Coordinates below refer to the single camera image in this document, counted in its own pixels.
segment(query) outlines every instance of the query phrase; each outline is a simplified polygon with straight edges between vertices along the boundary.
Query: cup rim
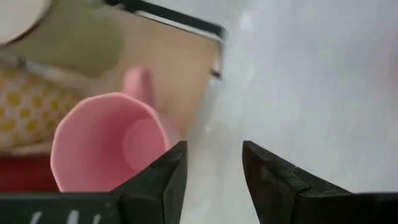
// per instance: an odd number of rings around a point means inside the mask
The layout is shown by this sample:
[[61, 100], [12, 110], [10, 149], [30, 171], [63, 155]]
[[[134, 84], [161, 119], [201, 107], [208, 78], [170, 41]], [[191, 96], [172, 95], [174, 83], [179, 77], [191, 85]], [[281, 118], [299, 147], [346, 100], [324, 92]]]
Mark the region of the cup rim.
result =
[[125, 100], [130, 101], [131, 103], [135, 103], [139, 106], [141, 106], [145, 111], [147, 111], [147, 113], [149, 114], [149, 116], [156, 122], [157, 126], [160, 129], [160, 132], [162, 133], [162, 137], [163, 137], [163, 142], [166, 146], [166, 148], [170, 148], [170, 139], [168, 137], [168, 134], [166, 132], [166, 130], [164, 129], [164, 127], [162, 126], [162, 122], [160, 120], [160, 116], [158, 116], [158, 112], [153, 109], [153, 107], [149, 106], [148, 104], [137, 100], [135, 98], [132, 98], [130, 96], [128, 96], [125, 93], [121, 93], [121, 92], [114, 92], [114, 93], [105, 93], [102, 95], [98, 95], [98, 96], [92, 96], [89, 98], [85, 98], [84, 100], [81, 100], [79, 103], [77, 103], [77, 105], [75, 107], [73, 107], [69, 113], [61, 120], [61, 122], [58, 124], [56, 130], [55, 130], [55, 134], [54, 134], [54, 139], [53, 139], [53, 144], [52, 144], [52, 151], [51, 151], [51, 156], [50, 156], [50, 166], [51, 166], [51, 171], [53, 173], [53, 176], [55, 178], [55, 181], [58, 185], [58, 188], [61, 192], [64, 192], [65, 189], [63, 188], [61, 182], [62, 180], [59, 179], [59, 176], [56, 175], [56, 171], [57, 170], [57, 165], [56, 165], [56, 154], [57, 152], [54, 150], [55, 145], [57, 144], [57, 136], [59, 136], [60, 134], [60, 127], [64, 125], [64, 123], [66, 122], [66, 120], [73, 115], [73, 113], [76, 113], [80, 108], [82, 108], [85, 104], [91, 102], [91, 101], [95, 101], [95, 100], [101, 100], [103, 98], [113, 98], [113, 97], [117, 97], [117, 98], [123, 98]]

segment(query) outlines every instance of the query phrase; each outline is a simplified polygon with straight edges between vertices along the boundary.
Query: polka dot cloth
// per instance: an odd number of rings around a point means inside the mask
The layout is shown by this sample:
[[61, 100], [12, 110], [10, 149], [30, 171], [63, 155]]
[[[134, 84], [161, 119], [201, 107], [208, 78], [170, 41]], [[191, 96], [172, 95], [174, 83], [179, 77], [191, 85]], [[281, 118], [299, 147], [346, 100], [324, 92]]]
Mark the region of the polka dot cloth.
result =
[[51, 140], [78, 100], [33, 73], [0, 70], [0, 151]]

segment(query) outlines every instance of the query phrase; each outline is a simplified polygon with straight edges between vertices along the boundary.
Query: cup handle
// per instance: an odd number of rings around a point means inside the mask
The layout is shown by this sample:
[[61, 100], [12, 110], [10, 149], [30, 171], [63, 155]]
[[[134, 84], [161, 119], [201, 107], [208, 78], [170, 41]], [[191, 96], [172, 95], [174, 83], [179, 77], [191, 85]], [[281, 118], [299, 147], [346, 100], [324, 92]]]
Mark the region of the cup handle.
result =
[[157, 109], [153, 73], [146, 67], [132, 67], [124, 77], [123, 93]]

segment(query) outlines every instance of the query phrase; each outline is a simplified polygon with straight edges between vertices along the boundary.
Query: pink cup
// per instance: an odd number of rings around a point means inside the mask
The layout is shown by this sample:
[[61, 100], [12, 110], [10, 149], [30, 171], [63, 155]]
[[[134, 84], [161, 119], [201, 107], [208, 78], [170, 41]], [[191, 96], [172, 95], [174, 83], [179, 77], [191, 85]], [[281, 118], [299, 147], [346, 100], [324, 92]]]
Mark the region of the pink cup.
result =
[[122, 93], [77, 104], [58, 125], [51, 169], [61, 192], [109, 192], [134, 177], [180, 140], [156, 112], [152, 74], [127, 72]]

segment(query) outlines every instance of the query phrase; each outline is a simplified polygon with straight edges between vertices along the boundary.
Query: red object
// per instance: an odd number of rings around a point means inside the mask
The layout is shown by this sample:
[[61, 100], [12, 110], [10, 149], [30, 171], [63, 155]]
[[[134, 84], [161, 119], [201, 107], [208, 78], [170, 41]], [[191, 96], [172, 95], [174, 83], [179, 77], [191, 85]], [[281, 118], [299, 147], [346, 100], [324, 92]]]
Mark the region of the red object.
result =
[[50, 156], [0, 157], [0, 193], [59, 192]]

